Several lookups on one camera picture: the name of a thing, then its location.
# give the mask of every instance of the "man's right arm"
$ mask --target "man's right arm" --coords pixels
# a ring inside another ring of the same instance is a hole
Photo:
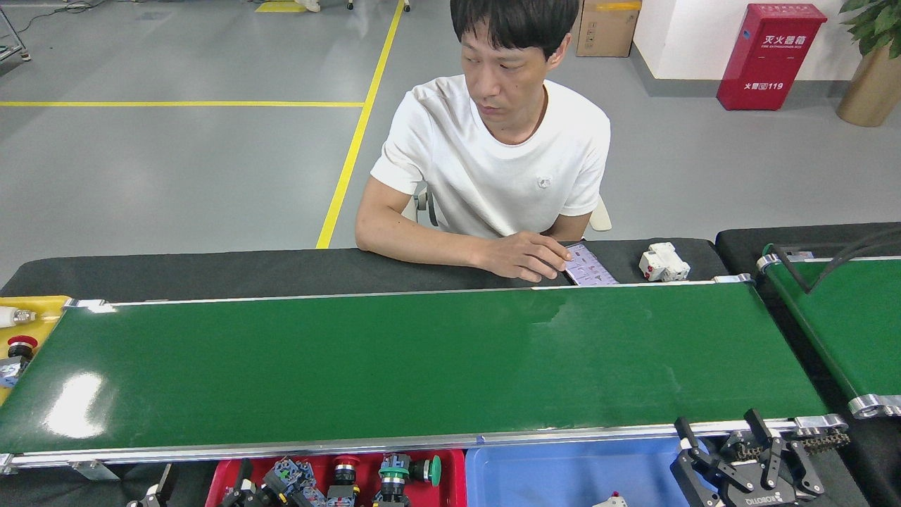
[[[401,215],[410,196],[369,177],[356,221],[360,250],[398,261],[469,266],[506,278],[556,278],[569,251],[548,236],[522,232],[500,239],[457,235],[420,226]]]

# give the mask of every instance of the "white t-shirt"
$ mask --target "white t-shirt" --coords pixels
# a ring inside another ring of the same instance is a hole
[[[481,237],[543,232],[558,215],[594,211],[610,120],[588,99],[545,80],[548,106],[524,143],[495,139],[462,75],[406,93],[372,176],[412,195],[428,184],[441,230]]]

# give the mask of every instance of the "man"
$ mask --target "man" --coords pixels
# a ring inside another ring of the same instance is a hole
[[[359,204],[357,245],[410,263],[556,278],[558,241],[585,232],[610,121],[545,80],[563,60],[578,0],[451,0],[463,75],[415,87],[398,107]],[[441,230],[402,217],[419,181]]]

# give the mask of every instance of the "man's right hand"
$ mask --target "man's right hand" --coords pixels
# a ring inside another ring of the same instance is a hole
[[[521,232],[500,239],[486,239],[476,252],[474,264],[506,278],[539,282],[555,279],[566,269],[572,254],[553,238]]]

